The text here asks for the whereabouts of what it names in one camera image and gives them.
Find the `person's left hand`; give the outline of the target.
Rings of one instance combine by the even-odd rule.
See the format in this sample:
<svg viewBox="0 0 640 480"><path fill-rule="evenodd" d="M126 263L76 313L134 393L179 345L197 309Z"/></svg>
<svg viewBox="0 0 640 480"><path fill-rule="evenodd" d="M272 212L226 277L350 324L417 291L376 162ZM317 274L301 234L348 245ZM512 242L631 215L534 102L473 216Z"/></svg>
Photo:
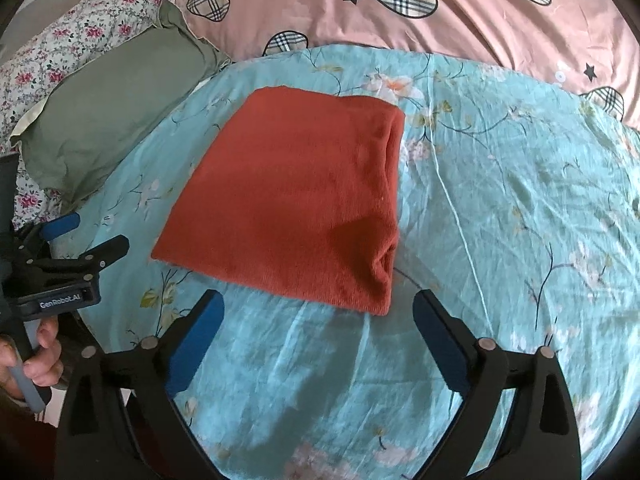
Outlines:
<svg viewBox="0 0 640 480"><path fill-rule="evenodd" d="M60 381L64 370L57 318L43 318L40 321L37 340L39 350L24 362L24 374L39 387L53 387ZM1 389L10 398L23 400L23 393L9 371L14 366L17 366L17 354L12 344L6 338L1 338Z"/></svg>

